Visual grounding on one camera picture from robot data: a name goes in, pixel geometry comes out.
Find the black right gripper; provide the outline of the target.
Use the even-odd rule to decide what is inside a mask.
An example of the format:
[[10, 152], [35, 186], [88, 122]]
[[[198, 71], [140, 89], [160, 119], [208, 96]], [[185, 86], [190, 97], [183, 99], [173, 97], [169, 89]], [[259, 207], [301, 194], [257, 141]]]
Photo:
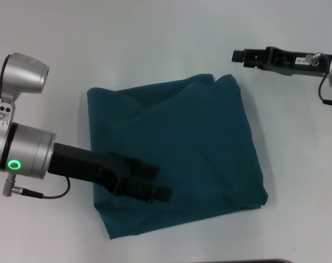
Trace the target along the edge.
[[326, 54], [326, 59], [320, 56], [313, 66], [305, 57], [314, 53], [289, 52], [275, 47], [266, 49], [234, 50], [232, 62], [243, 63], [244, 67], [264, 69], [286, 76], [304, 75], [323, 77], [329, 71], [332, 55]]

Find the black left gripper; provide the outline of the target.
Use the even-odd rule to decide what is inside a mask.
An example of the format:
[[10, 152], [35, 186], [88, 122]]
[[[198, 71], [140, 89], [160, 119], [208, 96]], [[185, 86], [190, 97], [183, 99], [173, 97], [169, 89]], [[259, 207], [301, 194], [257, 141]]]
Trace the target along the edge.
[[116, 153], [97, 153], [59, 143], [54, 144], [48, 173], [104, 186], [115, 195], [124, 195], [147, 203], [169, 202], [173, 190], [138, 179], [155, 179], [158, 168], [135, 158]]

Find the teal t-shirt with cream lettering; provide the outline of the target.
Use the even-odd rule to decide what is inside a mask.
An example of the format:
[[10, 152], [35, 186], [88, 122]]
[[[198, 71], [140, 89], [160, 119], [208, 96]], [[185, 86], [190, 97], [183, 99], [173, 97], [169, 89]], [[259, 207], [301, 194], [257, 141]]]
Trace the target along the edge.
[[87, 92], [90, 144], [155, 165], [170, 201], [147, 203], [94, 185], [111, 239], [261, 208], [268, 195], [241, 89], [232, 75]]

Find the dark flat edge object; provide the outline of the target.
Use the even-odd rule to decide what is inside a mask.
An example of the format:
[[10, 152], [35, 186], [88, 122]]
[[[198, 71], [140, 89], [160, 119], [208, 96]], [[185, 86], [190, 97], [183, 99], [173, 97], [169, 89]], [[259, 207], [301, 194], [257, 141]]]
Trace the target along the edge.
[[260, 259], [260, 260], [242, 260], [242, 261], [228, 261], [227, 263], [291, 263], [290, 261], [282, 259]]

